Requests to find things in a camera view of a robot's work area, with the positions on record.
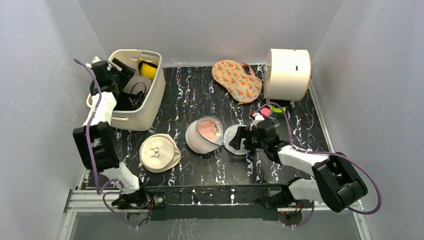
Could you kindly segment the yellow black bra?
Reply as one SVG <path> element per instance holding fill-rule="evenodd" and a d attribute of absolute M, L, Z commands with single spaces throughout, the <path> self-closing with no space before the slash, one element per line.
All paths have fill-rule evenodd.
<path fill-rule="evenodd" d="M 138 58 L 137 67 L 141 76 L 146 77 L 151 81 L 155 79 L 158 70 L 157 64 L 143 58 Z"/>

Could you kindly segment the pink bra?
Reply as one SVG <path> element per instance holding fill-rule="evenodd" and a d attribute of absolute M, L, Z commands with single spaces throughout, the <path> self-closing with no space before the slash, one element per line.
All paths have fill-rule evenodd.
<path fill-rule="evenodd" d="M 221 124 L 214 119 L 199 120 L 196 126 L 199 134 L 211 142 L 216 142 L 222 138 Z"/>

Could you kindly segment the white blue-trimmed mesh laundry bag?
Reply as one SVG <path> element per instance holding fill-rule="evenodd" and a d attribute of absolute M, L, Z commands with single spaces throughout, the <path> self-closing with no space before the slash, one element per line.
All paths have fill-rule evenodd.
<path fill-rule="evenodd" d="M 218 121 L 221 124 L 221 139 L 218 141 L 209 141 L 202 137 L 197 130 L 197 122 L 206 119 L 213 119 Z M 223 122 L 214 117 L 214 116 L 204 116 L 198 120 L 192 122 L 186 132 L 185 132 L 185 141 L 188 147 L 197 154 L 208 154 L 217 150 L 220 147 L 224 147 L 225 150 L 235 156 L 247 155 L 250 151 L 245 149 L 235 150 L 229 146 L 230 140 L 233 138 L 233 133 L 231 131 L 232 127 L 244 127 L 243 124 L 232 125 L 228 128 L 224 127 Z"/>

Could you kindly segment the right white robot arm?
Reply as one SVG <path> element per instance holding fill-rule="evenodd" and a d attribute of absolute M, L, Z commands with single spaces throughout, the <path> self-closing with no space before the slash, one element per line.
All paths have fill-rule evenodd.
<path fill-rule="evenodd" d="M 339 213 L 368 194 L 366 184 L 343 154 L 311 153 L 291 146 L 280 138 L 270 119 L 229 127 L 223 143 L 233 155 L 261 149 L 272 162 L 310 175 L 311 179 L 297 177 L 282 185 L 281 200 L 288 207 L 309 200 L 325 203 Z"/>

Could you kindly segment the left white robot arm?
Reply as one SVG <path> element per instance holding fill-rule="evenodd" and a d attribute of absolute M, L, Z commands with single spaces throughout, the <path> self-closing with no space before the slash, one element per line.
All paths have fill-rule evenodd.
<path fill-rule="evenodd" d="M 92 78 L 91 107 L 87 119 L 72 132 L 82 163 L 93 173 L 98 194 L 105 189 L 100 186 L 99 180 L 99 176 L 103 175 L 116 184 L 119 194 L 124 198 L 130 197 L 135 207 L 144 208 L 149 203 L 149 194 L 143 191 L 140 179 L 124 164 L 121 146 L 116 143 L 111 126 L 117 101 L 136 71 L 117 58 L 109 62 L 95 57 L 91 64 L 78 59 L 74 62 Z"/>

